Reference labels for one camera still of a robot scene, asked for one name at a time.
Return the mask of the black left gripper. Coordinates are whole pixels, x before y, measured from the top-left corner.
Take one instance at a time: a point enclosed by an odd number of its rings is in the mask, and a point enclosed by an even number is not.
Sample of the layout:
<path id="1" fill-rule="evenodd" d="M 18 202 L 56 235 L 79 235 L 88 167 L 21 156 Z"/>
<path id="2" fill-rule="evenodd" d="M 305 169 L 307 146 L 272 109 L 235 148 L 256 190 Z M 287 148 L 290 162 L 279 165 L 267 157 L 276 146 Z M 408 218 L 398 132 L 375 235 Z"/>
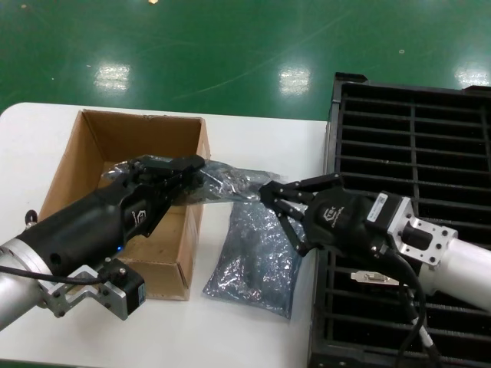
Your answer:
<path id="1" fill-rule="evenodd" d="M 132 177 L 150 182 L 118 179 L 23 231 L 21 240 L 54 276 L 96 266 L 132 238 L 150 236 L 171 206 L 197 204 L 203 178 L 195 172 L 204 165 L 198 155 L 132 159 Z"/>

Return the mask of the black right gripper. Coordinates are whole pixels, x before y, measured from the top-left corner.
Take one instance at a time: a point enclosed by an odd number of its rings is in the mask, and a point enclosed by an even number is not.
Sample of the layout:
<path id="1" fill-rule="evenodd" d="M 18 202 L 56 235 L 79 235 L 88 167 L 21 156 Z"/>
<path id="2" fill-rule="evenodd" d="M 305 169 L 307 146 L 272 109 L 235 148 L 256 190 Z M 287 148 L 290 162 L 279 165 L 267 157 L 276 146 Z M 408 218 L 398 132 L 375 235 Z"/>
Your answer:
<path id="1" fill-rule="evenodd" d="M 344 180 L 337 173 L 290 183 L 271 181 L 259 189 L 259 198 L 261 202 L 271 202 L 269 208 L 299 256 L 309 253 L 300 235 L 302 229 L 307 242 L 317 248 L 333 248 L 342 254 L 373 254 L 386 245 L 385 237 L 367 224 L 374 200 L 333 189 L 343 185 Z M 317 193 L 305 215 L 281 200 L 300 202 L 304 193 L 308 198 Z"/>

